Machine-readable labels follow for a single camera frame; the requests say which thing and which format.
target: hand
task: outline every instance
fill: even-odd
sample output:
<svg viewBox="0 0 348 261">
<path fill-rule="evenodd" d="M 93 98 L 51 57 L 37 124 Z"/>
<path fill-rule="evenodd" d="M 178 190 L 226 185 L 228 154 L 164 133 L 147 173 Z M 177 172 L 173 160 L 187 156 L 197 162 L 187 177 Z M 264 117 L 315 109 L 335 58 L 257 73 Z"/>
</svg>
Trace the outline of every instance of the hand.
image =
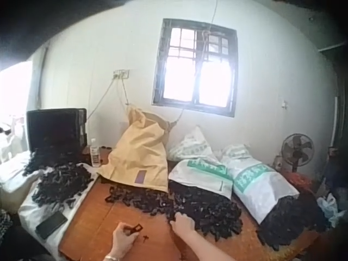
<svg viewBox="0 0 348 261">
<path fill-rule="evenodd" d="M 132 248 L 133 242 L 138 237 L 139 233 L 127 235 L 125 229 L 131 227 L 131 225 L 126 223 L 119 223 L 116 230 L 113 232 L 113 248 L 108 254 L 109 256 L 121 259 Z"/>
<path fill-rule="evenodd" d="M 195 222 L 186 214 L 177 212 L 175 214 L 175 221 L 170 221 L 173 231 L 185 240 L 189 235 L 195 233 Z"/>
</svg>

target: table surface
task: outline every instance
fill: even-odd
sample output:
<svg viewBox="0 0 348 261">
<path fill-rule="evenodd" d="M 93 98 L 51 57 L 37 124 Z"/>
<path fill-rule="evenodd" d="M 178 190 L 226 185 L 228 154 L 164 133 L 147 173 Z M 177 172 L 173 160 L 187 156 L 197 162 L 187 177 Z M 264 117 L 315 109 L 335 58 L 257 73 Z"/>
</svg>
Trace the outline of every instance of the table surface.
<svg viewBox="0 0 348 261">
<path fill-rule="evenodd" d="M 101 151 L 104 164 L 108 162 L 108 152 Z M 65 232 L 59 251 L 72 261 L 101 261 L 111 248 L 112 232 L 119 222 L 140 223 L 144 229 L 124 261 L 178 261 L 180 252 L 173 243 L 165 215 L 150 216 L 122 203 L 106 203 L 104 199 L 109 196 L 109 188 L 110 184 L 103 184 L 101 179 L 94 184 Z M 241 203 L 239 207 L 243 210 L 243 231 L 240 235 L 218 242 L 211 235 L 206 237 L 237 261 L 292 260 L 319 236 L 316 232 L 305 231 L 290 246 L 283 246 L 275 252 L 261 245 L 255 233 L 257 224 Z M 144 235 L 149 237 L 145 242 Z M 188 247 L 186 258 L 188 261 L 198 260 Z"/>
</svg>

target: fan blade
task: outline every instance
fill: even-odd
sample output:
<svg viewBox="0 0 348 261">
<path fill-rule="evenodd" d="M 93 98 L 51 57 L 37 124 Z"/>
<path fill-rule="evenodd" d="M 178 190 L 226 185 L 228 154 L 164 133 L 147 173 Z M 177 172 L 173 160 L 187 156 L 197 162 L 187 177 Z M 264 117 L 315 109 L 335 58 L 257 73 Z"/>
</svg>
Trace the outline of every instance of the fan blade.
<svg viewBox="0 0 348 261">
<path fill-rule="evenodd" d="M 298 158 L 294 158 L 294 157 L 290 157 L 288 158 L 288 161 L 291 162 L 292 164 L 294 164 L 295 162 L 298 162 Z"/>
<path fill-rule="evenodd" d="M 312 143 L 310 143 L 310 141 L 305 142 L 301 145 L 301 149 L 303 148 L 312 148 Z"/>
<path fill-rule="evenodd" d="M 294 145 L 294 148 L 299 148 L 301 147 L 301 136 L 300 135 L 296 135 L 296 136 L 293 136 L 293 145 Z"/>
<path fill-rule="evenodd" d="M 302 152 L 302 157 L 301 157 L 302 163 L 306 162 L 308 159 L 309 159 L 309 156 L 305 154 L 304 152 Z"/>
<path fill-rule="evenodd" d="M 284 149 L 283 149 L 284 157 L 289 157 L 292 156 L 294 153 L 294 148 L 291 148 L 289 144 L 285 143 L 284 144 Z"/>
</svg>

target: black phone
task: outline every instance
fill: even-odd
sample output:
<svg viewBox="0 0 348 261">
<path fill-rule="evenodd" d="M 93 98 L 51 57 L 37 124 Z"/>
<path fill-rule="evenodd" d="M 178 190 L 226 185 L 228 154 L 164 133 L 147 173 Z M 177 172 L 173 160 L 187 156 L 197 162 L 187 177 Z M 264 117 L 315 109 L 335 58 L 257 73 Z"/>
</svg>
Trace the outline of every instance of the black phone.
<svg viewBox="0 0 348 261">
<path fill-rule="evenodd" d="M 43 222 L 38 224 L 35 232 L 41 239 L 46 240 L 66 221 L 67 218 L 62 214 L 62 212 L 57 211 L 52 216 L 48 217 L 46 220 L 43 220 Z"/>
</svg>

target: plastic water bottle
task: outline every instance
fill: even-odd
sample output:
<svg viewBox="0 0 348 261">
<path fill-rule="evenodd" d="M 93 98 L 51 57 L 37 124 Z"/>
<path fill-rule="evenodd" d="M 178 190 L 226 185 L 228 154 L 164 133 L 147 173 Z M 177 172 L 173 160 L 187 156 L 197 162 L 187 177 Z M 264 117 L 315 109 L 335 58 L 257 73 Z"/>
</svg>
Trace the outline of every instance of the plastic water bottle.
<svg viewBox="0 0 348 261">
<path fill-rule="evenodd" d="M 91 161 L 93 167 L 100 167 L 100 151 L 96 139 L 91 139 L 91 146 L 89 147 L 91 154 Z"/>
</svg>

